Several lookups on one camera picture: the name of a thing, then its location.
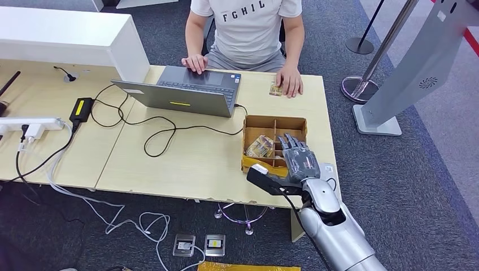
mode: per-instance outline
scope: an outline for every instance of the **yellow bag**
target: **yellow bag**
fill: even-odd
[[[221,264],[205,261],[199,265],[198,271],[301,271],[301,267]]]

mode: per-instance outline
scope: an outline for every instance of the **laptop lid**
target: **laptop lid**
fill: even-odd
[[[222,94],[118,80],[111,82],[147,107],[231,117]]]

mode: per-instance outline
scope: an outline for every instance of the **speaker grille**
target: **speaker grille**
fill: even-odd
[[[422,80],[419,83],[419,88],[420,89],[428,89],[428,88],[431,88],[432,86],[434,86],[436,83],[437,83],[437,78],[429,77],[429,78],[426,78],[426,79]]]

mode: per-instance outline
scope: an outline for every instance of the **gray shorts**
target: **gray shorts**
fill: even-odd
[[[208,69],[229,69],[237,71],[278,72],[286,61],[281,51],[278,50],[278,52],[259,64],[236,63],[223,55],[215,45],[211,46],[210,52],[205,56],[208,58]]]

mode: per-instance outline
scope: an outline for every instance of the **black wire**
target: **black wire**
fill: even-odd
[[[246,107],[244,107],[244,106],[242,106],[241,104],[238,104],[238,103],[235,103],[234,106],[243,108],[245,110],[246,114],[248,115],[248,110],[246,109]]]
[[[83,235],[84,235],[84,231],[85,231],[85,223],[79,219],[79,218],[73,218],[73,219],[67,219],[65,217],[65,215],[63,214],[63,212],[61,212],[59,209],[57,209],[56,207],[54,207],[53,205],[49,205],[49,204],[45,204],[45,206],[47,207],[50,207],[52,208],[53,210],[55,210],[57,213],[60,214],[60,216],[62,217],[62,219],[68,223],[71,223],[71,222],[79,222],[81,223],[81,231],[80,231],[80,250],[78,252],[78,256],[75,260],[75,263],[73,264],[73,268],[77,268],[78,267],[78,262],[80,261],[80,258],[81,258],[81,255],[83,254],[83,250],[85,249],[85,242],[84,242],[84,239],[83,239]]]
[[[66,149],[73,141],[73,135],[74,133],[72,133],[72,135],[70,136],[68,142],[61,148],[59,148],[58,150],[56,150],[54,153],[52,153],[50,156],[48,156],[47,159],[45,159],[45,161],[43,161],[40,165],[38,165],[36,168],[32,169],[31,171],[25,173],[25,174],[19,174],[18,177],[15,177],[13,179],[10,179],[10,180],[6,180],[5,182],[12,182],[12,181],[16,181],[20,178],[23,178],[25,176],[28,176],[30,174],[32,174],[33,172],[39,170],[41,167],[43,167],[53,156],[55,156],[57,153],[63,151],[64,149]]]
[[[329,178],[326,180],[327,183],[329,183],[329,180],[333,180],[334,181],[334,188],[333,188],[333,191],[336,191],[336,186],[338,185],[338,183],[336,182],[336,180],[334,178]]]
[[[67,71],[65,71],[65,69],[63,69],[62,67],[57,67],[57,66],[53,66],[55,69],[61,69],[64,73],[66,73],[67,75],[70,75]]]
[[[326,266],[326,270],[331,271],[331,267],[329,267],[329,264],[326,262],[326,259],[324,258],[323,254],[321,253],[321,251],[320,251],[319,248],[317,247],[317,245],[316,245],[316,243],[314,242],[313,238],[311,238],[311,236],[304,230],[303,224],[301,223],[301,219],[299,218],[299,215],[298,215],[298,210],[296,210],[296,207],[294,206],[293,202],[288,198],[288,195],[286,195],[286,193],[284,193],[284,191],[282,191],[282,190],[280,189],[280,192],[281,192],[281,194],[285,197],[285,199],[288,201],[288,203],[291,205],[291,208],[293,209],[293,212],[294,212],[294,216],[296,216],[296,219],[298,220],[299,226],[301,226],[301,229],[303,229],[304,233],[306,234],[306,236],[308,236],[308,238],[310,239],[311,243],[312,243],[313,246],[315,247],[316,252],[318,253],[318,255],[319,255],[319,257],[321,258],[321,260],[323,261],[323,264]]]
[[[82,220],[80,220],[79,218],[67,219],[67,218],[65,217],[65,215],[63,214],[63,212],[61,212],[59,209],[57,209],[57,208],[54,207],[53,205],[46,204],[46,203],[43,201],[43,199],[40,197],[40,195],[35,191],[35,189],[31,186],[31,184],[29,184],[29,183],[25,180],[25,178],[23,177],[24,175],[22,175],[22,173],[20,172],[20,168],[19,168],[19,155],[20,155],[20,151],[18,151],[18,152],[16,153],[16,156],[15,156],[15,168],[16,168],[17,174],[18,174],[19,178],[23,181],[23,183],[28,187],[28,189],[29,189],[30,191],[32,191],[32,192],[34,193],[34,195],[38,198],[38,201],[39,201],[40,203],[37,203],[37,202],[35,202],[34,200],[28,198],[25,194],[22,194],[22,196],[23,196],[26,200],[30,201],[31,203],[33,203],[33,204],[35,204],[35,205],[37,205],[37,206],[40,206],[40,205],[43,204],[43,205],[45,205],[45,206],[47,206],[47,207],[50,207],[51,209],[55,210],[57,213],[60,214],[60,216],[62,217],[62,219],[63,219],[65,222],[70,223],[70,222],[78,221],[78,222],[80,222],[80,223],[82,224],[81,232],[80,232],[80,252],[79,252],[79,255],[78,255],[78,257],[77,257],[77,259],[75,260],[75,263],[74,263],[74,265],[73,265],[74,268],[77,267],[78,262],[80,261],[81,255],[83,254],[83,250],[84,250],[83,232],[84,232],[84,229],[85,229],[85,223],[84,223]]]
[[[114,86],[114,84],[112,85],[109,85],[109,86],[106,86],[105,88],[103,88],[102,90],[100,90],[100,92],[97,94],[97,96],[94,98],[94,101],[95,102],[99,102],[101,104],[104,104],[105,106],[108,106],[108,107],[111,107],[111,108],[115,108],[117,109],[117,112],[118,112],[118,116],[120,117],[120,120],[118,120],[116,123],[114,124],[102,124],[100,123],[97,119],[95,119],[95,117],[93,116],[93,110],[91,111],[91,116],[92,116],[92,119],[93,121],[95,121],[98,125],[102,126],[102,127],[105,127],[105,128],[110,128],[110,127],[114,127],[114,126],[117,126],[118,124],[120,124],[122,121],[128,125],[138,125],[138,124],[142,124],[142,123],[145,123],[147,121],[150,121],[150,120],[153,120],[153,119],[163,119],[163,120],[166,120],[167,122],[171,123],[173,125],[173,128],[170,128],[170,129],[164,129],[164,130],[160,130],[154,134],[152,134],[151,136],[149,136],[149,138],[146,139],[145,143],[143,144],[143,151],[145,152],[146,155],[148,155],[149,157],[152,157],[152,158],[156,158],[156,157],[159,157],[159,156],[162,156],[166,150],[168,149],[169,147],[169,144],[171,143],[171,140],[173,139],[173,136],[175,135],[176,131],[177,130],[188,130],[188,129],[194,129],[194,128],[205,128],[205,129],[209,129],[209,130],[212,130],[212,131],[215,131],[217,133],[221,133],[221,134],[227,134],[227,135],[230,135],[230,136],[234,136],[234,135],[237,135],[239,134],[241,131],[243,131],[243,129],[240,129],[239,131],[235,132],[235,133],[229,133],[229,132],[224,132],[224,131],[220,131],[220,130],[217,130],[215,128],[212,128],[212,127],[208,127],[208,126],[204,126],[204,125],[195,125],[195,126],[190,126],[190,127],[177,127],[176,124],[171,121],[170,119],[166,118],[166,117],[163,117],[163,116],[154,116],[154,117],[150,117],[146,120],[142,120],[142,121],[139,121],[139,122],[136,122],[136,123],[129,123],[126,119],[125,119],[125,114],[123,112],[123,110],[121,109],[121,107],[125,104],[125,102],[127,101],[128,99],[128,94],[127,96],[125,97],[125,99],[122,101],[122,103],[120,104],[120,106],[114,106],[114,105],[111,105],[111,104],[108,104],[108,103],[105,103],[101,100],[98,99],[98,97],[100,96],[100,94],[102,94],[105,90],[107,90],[108,88]],[[237,104],[235,103],[234,104],[235,107],[241,107],[245,110],[245,113],[248,115],[248,110],[246,109],[246,107],[240,105],[240,104]],[[155,136],[159,135],[159,134],[162,134],[162,133],[165,133],[165,132],[171,132],[173,131],[173,133],[171,133],[171,135],[169,136],[169,139],[165,145],[165,147],[163,148],[163,150],[158,153],[158,154],[151,154],[147,151],[147,145],[148,143],[150,142],[150,140],[152,140]]]

